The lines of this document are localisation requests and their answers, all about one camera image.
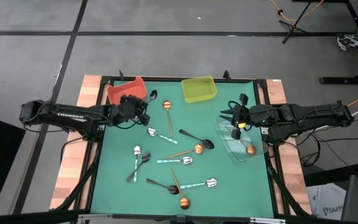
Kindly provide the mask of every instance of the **black spoon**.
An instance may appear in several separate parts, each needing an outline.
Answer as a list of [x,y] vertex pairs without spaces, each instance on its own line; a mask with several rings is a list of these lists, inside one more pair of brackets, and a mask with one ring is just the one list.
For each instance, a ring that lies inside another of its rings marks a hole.
[[192,138],[195,138],[195,139],[198,139],[198,140],[202,141],[202,142],[203,142],[203,146],[204,146],[205,148],[207,148],[207,149],[213,149],[213,148],[215,148],[214,144],[213,144],[212,141],[209,140],[209,139],[201,140],[201,139],[199,139],[198,137],[189,134],[187,131],[185,131],[185,130],[183,130],[183,129],[179,130],[179,133],[184,134],[184,135],[187,135],[187,136],[190,136],[190,137],[192,137]]
[[148,162],[150,160],[150,158],[152,157],[152,155],[149,152],[146,152],[143,156],[142,156],[142,162],[139,164],[139,166],[130,174],[130,176],[127,178],[127,182],[130,182],[132,180],[132,178],[135,175],[135,172],[139,169],[139,167],[145,163]]
[[162,184],[159,184],[159,183],[157,183],[156,181],[154,181],[154,180],[152,180],[152,179],[149,179],[149,178],[146,179],[146,182],[149,183],[149,184],[155,184],[155,185],[158,185],[158,186],[161,186],[161,187],[165,187],[166,189],[169,190],[169,192],[170,192],[171,194],[179,194],[179,189],[178,189],[178,187],[175,186],[175,185],[171,185],[171,186],[167,187],[167,186],[162,185]]
[[156,90],[153,90],[153,91],[150,93],[150,99],[148,100],[147,103],[150,103],[150,101],[155,100],[156,98],[157,98],[157,91],[156,91]]

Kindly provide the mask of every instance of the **gray concrete floor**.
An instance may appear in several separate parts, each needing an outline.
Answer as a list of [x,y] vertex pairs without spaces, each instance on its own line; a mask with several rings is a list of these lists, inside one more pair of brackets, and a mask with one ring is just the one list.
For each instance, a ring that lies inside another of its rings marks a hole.
[[[276,0],[296,17],[304,3]],[[358,1],[352,0],[358,13]],[[72,30],[80,0],[0,0],[0,30]],[[269,0],[92,0],[80,30],[284,31]],[[308,31],[354,31],[344,4],[323,4],[299,24]],[[358,73],[358,50],[342,52],[334,37],[78,37],[68,64],[59,103],[75,104],[83,75],[232,77],[283,80],[287,101],[317,105],[358,98],[358,86],[320,85],[318,77],[351,77]],[[0,120],[21,127],[20,105],[47,100],[67,47],[68,37],[0,37]],[[358,109],[358,104],[351,108]],[[322,138],[358,136],[350,128],[320,132]],[[48,133],[24,212],[48,210],[66,134]],[[0,214],[9,213],[35,135],[27,133],[0,196]],[[330,144],[348,164],[358,163],[358,141]],[[301,155],[316,150],[310,140]],[[342,167],[327,146],[316,164]],[[304,169],[304,173],[313,169]]]

